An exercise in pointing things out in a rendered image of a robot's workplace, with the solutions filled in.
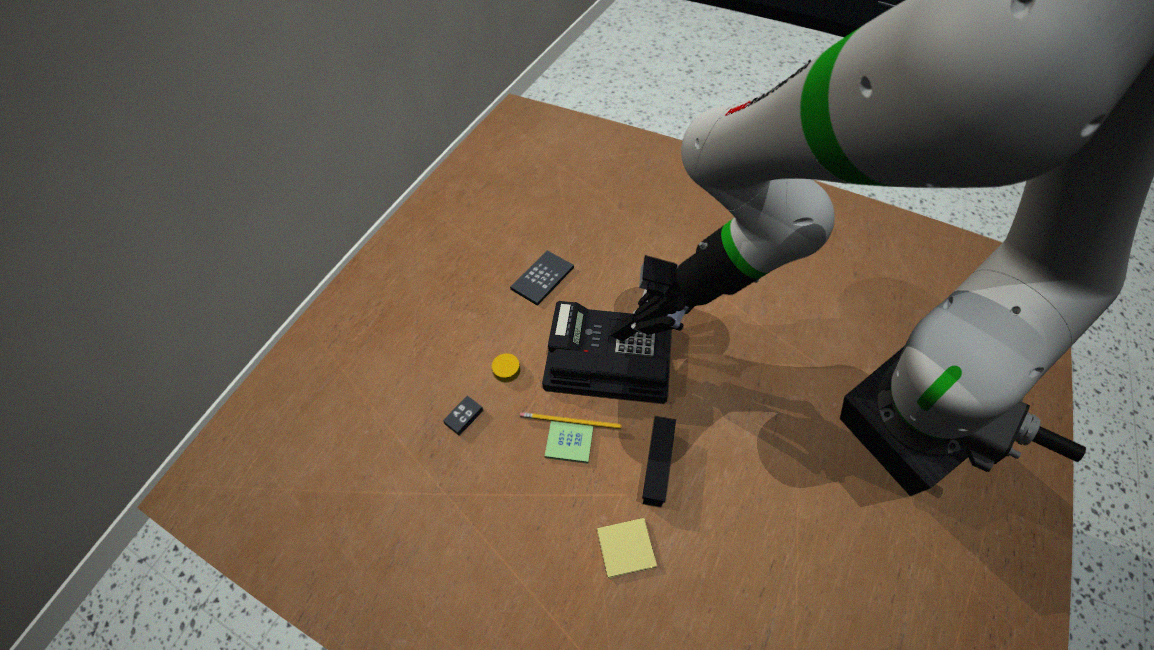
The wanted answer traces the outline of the grey pocket calculator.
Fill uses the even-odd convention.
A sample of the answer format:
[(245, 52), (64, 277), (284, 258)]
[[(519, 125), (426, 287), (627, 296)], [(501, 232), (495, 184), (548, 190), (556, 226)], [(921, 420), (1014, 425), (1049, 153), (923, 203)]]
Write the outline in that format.
[(538, 306), (572, 270), (574, 264), (546, 251), (510, 289)]

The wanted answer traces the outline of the light green sticky note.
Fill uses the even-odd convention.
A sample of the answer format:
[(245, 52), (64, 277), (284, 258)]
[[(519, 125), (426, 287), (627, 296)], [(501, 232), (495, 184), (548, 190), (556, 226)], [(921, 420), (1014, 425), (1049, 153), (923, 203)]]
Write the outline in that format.
[(550, 421), (545, 458), (589, 463), (593, 427)]

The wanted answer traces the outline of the yellow pencil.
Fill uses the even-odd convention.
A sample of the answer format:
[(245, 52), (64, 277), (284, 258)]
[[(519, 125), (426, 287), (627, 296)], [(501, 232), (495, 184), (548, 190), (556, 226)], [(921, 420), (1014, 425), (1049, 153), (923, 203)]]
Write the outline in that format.
[(579, 424), (579, 425), (587, 425), (587, 426), (595, 426), (595, 427), (604, 427), (604, 428), (612, 428), (612, 429), (621, 429), (621, 425), (622, 425), (622, 424), (614, 424), (614, 423), (597, 423), (597, 421), (589, 421), (589, 420), (580, 420), (580, 419), (572, 419), (572, 418), (564, 418), (564, 417), (556, 417), (556, 416), (547, 416), (547, 414), (531, 414), (531, 413), (523, 413), (523, 412), (520, 412), (520, 417), (522, 418), (530, 418), (530, 419), (538, 419), (538, 420), (546, 420), (546, 421), (554, 421), (554, 423), (571, 423), (571, 424)]

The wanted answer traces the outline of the pale yellow sticky note pad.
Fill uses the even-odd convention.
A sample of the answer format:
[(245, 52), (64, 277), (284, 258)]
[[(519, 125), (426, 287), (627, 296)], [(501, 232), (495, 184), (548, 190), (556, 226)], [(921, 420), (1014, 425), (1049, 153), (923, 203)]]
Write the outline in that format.
[(644, 518), (597, 528), (607, 577), (655, 568)]

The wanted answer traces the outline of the black telephone handset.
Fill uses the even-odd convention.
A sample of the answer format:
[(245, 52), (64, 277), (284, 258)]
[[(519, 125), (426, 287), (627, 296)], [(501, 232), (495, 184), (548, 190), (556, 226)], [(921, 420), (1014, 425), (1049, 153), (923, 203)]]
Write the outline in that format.
[(561, 379), (580, 381), (604, 379), (659, 389), (667, 386), (668, 365), (669, 363), (662, 359), (634, 356), (622, 358), (556, 349), (550, 363), (550, 373)]

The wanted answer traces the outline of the black desk phone body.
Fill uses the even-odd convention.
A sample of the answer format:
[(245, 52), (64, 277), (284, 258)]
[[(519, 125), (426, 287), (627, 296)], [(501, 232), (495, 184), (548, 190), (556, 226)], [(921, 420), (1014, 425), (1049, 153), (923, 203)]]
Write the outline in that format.
[(670, 333), (635, 333), (623, 342), (610, 336), (610, 328), (632, 313), (591, 311), (579, 302), (556, 302), (550, 326), (548, 354), (544, 371), (544, 390), (568, 393), (613, 399), (632, 399), (664, 404), (668, 399), (668, 383), (664, 388), (636, 387), (622, 381), (589, 379), (587, 381), (555, 378), (550, 373), (553, 352), (556, 349), (595, 352), (598, 354), (629, 358), (643, 357), (669, 363)]

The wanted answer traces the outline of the yellow flat cylinder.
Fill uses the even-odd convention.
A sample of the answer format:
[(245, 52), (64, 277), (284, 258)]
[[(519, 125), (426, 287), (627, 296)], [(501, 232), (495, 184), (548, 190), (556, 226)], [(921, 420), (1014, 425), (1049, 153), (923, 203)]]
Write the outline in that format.
[(520, 374), (520, 364), (514, 354), (499, 354), (492, 363), (494, 376), (500, 382), (511, 382)]

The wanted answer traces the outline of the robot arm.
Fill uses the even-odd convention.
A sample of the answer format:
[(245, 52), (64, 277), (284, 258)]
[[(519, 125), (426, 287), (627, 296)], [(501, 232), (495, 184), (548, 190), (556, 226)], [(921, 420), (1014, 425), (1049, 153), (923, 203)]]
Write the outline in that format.
[(964, 449), (986, 472), (1020, 457), (1014, 442), (1082, 460), (1022, 399), (1126, 279), (1154, 178), (1154, 0), (905, 0), (696, 117), (681, 157), (734, 216), (696, 248), (726, 296), (827, 242), (834, 207), (814, 180), (1026, 181), (1005, 241), (885, 372), (878, 411), (911, 450)]

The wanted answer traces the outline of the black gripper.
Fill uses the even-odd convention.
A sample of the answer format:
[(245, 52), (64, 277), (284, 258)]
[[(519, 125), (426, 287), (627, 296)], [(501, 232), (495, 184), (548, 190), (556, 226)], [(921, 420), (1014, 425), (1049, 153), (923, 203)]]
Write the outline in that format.
[[(624, 341), (635, 333), (647, 335), (664, 333), (670, 329), (681, 331), (684, 324), (680, 323), (684, 314), (688, 314), (695, 306), (706, 305), (719, 296), (724, 296), (700, 274), (696, 261), (696, 253), (685, 259), (680, 266), (673, 262), (677, 269), (676, 279), (679, 287), (668, 289), (664, 296), (652, 296), (646, 292), (638, 301), (639, 308), (622, 322), (610, 328), (610, 336)], [(677, 268), (679, 267), (679, 268)], [(682, 293), (682, 291), (684, 293)]]

